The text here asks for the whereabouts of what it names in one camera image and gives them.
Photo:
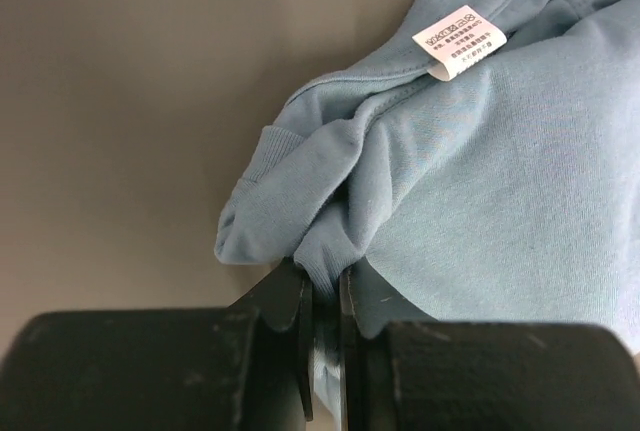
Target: ribbed cuff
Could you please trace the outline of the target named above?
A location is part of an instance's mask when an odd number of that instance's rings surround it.
[[[276,164],[300,146],[304,139],[286,129],[266,126],[242,177],[254,182],[260,181]]]

